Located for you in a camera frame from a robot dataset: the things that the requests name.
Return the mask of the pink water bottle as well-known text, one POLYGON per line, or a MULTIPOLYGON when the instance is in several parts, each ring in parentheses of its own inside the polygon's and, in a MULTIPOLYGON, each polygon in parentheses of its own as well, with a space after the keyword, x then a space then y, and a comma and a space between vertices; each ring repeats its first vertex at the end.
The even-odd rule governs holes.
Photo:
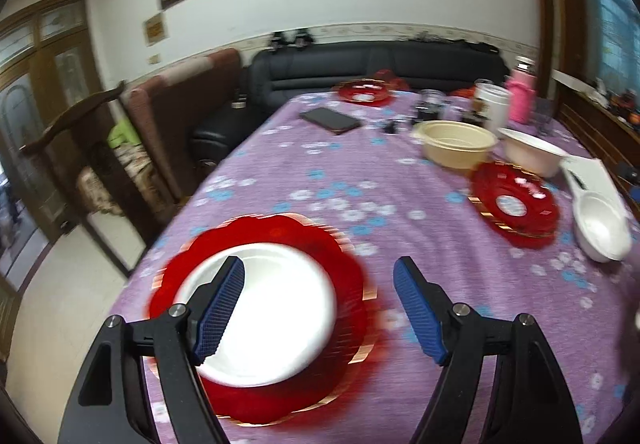
POLYGON ((532 117, 536 98, 536 70, 533 59, 516 56, 515 66, 506 80, 510 92, 509 119, 527 124, 532 117))

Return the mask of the wooden glass door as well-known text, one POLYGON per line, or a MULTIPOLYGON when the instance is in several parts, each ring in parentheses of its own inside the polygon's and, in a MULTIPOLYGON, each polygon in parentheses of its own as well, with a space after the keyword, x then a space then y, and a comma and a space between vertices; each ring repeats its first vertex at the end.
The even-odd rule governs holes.
POLYGON ((86 0, 40 0, 1 20, 1 165, 50 242, 61 236, 66 202, 21 148, 102 89, 86 0))

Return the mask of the dark wooden chair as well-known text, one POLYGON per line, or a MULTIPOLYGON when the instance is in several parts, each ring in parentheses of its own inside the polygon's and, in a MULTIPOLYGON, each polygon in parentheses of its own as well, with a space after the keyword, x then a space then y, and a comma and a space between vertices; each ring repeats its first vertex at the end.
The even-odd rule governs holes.
POLYGON ((79 151, 80 165, 90 167, 99 182, 110 194, 120 211, 131 223, 140 236, 143 244, 149 248, 157 241, 172 216, 177 212, 179 199, 169 187, 167 179, 160 171, 156 160, 151 158, 151 167, 157 175, 160 196, 166 200, 167 208, 154 212, 149 202, 117 159, 114 149, 108 145, 108 134, 115 126, 110 104, 117 102, 124 107, 126 83, 120 82, 116 87, 96 92, 84 100, 73 104, 62 112, 42 135, 20 148, 25 158, 36 159, 44 168, 54 187, 61 193, 68 204, 70 215, 89 235, 102 253, 125 278, 130 278, 134 270, 120 258, 112 246, 94 227, 90 219, 89 209, 84 206, 74 190, 77 175, 66 174, 58 169, 48 153, 50 144, 55 138, 66 134, 70 136, 79 151))

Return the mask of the white plastic jar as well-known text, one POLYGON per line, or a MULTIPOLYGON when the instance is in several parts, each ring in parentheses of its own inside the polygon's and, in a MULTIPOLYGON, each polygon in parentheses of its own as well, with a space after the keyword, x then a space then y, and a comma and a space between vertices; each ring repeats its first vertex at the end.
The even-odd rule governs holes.
POLYGON ((511 94, 503 86, 487 81, 475 83, 474 99, 482 103, 485 127, 500 136, 500 130, 508 125, 511 94))

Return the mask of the small white foam bowl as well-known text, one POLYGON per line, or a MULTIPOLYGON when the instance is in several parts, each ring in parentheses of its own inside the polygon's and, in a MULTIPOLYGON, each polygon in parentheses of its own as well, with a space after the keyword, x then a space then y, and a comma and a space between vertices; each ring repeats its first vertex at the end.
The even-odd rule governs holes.
POLYGON ((237 245, 198 264, 174 300, 189 300, 229 256, 244 265, 244 287, 216 353, 198 373, 232 388, 271 386, 293 377, 320 354, 334 329, 337 300, 328 273, 289 245, 237 245))

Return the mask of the wooden sideboard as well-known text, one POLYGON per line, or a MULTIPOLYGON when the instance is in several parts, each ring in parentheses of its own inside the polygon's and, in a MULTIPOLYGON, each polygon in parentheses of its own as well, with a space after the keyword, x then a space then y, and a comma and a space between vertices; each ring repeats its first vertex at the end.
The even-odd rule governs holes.
POLYGON ((556 83, 554 117, 599 158, 614 185, 639 216, 639 134, 602 106, 601 97, 578 78, 553 70, 556 83))

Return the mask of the black leather sofa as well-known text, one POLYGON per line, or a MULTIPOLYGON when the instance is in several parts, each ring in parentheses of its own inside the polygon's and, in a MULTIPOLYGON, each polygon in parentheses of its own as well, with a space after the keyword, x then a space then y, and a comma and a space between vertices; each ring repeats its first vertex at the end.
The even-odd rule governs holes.
POLYGON ((395 75, 411 90, 452 92, 477 80, 501 84, 508 74, 497 47, 465 40, 360 40, 263 50, 241 70, 232 92, 244 106, 224 104, 202 120, 190 132, 188 148, 195 162, 214 167, 288 100, 358 78, 395 75))

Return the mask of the lined paper notepad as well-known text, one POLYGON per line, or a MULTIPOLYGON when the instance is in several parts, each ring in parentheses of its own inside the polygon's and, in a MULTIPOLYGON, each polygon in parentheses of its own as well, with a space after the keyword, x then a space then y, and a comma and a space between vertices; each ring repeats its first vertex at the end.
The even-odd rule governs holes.
POLYGON ((583 191, 597 193, 617 211, 624 220, 624 226, 630 231, 632 214, 620 196, 613 179, 600 159, 590 159, 578 156, 567 156, 560 162, 560 167, 573 196, 572 212, 574 215, 574 232, 578 232, 578 216, 575 212, 577 196, 583 191))

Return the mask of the small red dish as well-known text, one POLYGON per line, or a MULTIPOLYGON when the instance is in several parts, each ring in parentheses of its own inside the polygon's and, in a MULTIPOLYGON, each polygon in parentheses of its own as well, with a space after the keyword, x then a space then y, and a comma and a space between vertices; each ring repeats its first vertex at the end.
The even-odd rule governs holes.
POLYGON ((392 91, 384 81, 375 78, 360 78, 334 87, 334 92, 342 101, 361 106, 384 107, 394 100, 392 91))

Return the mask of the white shallow foam bowl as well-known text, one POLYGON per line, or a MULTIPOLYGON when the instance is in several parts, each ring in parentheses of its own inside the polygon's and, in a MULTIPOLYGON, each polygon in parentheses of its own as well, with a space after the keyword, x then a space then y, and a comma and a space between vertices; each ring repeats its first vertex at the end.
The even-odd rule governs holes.
POLYGON ((631 251, 626 217, 600 193, 578 193, 573 200, 573 217, 577 243, 594 262, 622 262, 631 251))

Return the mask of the purple floral tablecloth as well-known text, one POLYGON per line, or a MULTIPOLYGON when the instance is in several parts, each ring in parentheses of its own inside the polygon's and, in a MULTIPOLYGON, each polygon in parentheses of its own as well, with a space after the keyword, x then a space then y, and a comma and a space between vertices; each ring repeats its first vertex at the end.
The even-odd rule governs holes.
POLYGON ((623 407, 639 356, 634 311, 639 256, 613 267, 593 264, 573 235, 572 201, 561 179, 550 184, 561 207, 555 242, 515 248, 468 200, 464 176, 422 156, 402 124, 416 96, 385 108, 341 105, 358 130, 333 135, 305 122, 304 110, 330 96, 297 97, 275 113, 210 174, 146 253, 114 304, 129 320, 144 316, 155 278, 195 236, 247 214, 297 213, 344 234, 373 281, 380 336, 352 386, 329 405, 272 427, 224 428, 235 443, 405 443, 439 376, 416 342, 393 287, 398 257, 413 258, 449 297, 480 314, 535 316, 559 360, 582 437, 597 442, 623 407))

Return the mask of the red gold-rimmed plate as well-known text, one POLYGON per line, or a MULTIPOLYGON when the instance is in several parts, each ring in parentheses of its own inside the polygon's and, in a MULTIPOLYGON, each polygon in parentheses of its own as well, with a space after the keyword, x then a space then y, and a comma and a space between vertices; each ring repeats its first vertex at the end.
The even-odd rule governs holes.
POLYGON ((560 208, 534 173, 502 161, 478 164, 470 174, 469 201, 486 224, 521 249, 555 241, 560 208))
POLYGON ((300 214, 238 216, 197 235, 155 277, 146 315, 188 302, 230 256, 244 288, 198 366, 217 416, 274 426, 357 393, 378 338, 378 291, 345 234, 300 214))

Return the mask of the cream plastic bowl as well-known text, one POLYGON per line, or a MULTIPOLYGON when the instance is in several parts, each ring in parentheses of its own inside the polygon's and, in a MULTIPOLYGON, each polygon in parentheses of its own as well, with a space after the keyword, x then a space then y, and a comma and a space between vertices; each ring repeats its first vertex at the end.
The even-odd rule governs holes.
POLYGON ((498 137, 468 123, 425 121, 413 126, 411 136, 420 141, 423 156, 450 170, 468 171, 485 162, 498 144, 498 137))

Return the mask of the large white foam bowl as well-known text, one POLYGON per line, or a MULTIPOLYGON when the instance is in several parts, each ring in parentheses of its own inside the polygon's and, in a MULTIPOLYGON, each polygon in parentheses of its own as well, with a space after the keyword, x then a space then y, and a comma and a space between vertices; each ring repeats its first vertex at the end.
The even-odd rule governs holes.
POLYGON ((499 129, 506 159, 539 177, 551 178, 559 172, 568 153, 554 144, 511 129, 499 129))

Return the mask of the black smartphone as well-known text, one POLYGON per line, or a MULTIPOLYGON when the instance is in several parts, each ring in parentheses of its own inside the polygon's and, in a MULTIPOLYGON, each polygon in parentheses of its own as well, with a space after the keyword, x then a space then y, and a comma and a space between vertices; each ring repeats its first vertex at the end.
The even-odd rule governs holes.
POLYGON ((362 126, 360 120, 325 107, 300 112, 299 118, 334 135, 342 135, 362 126))

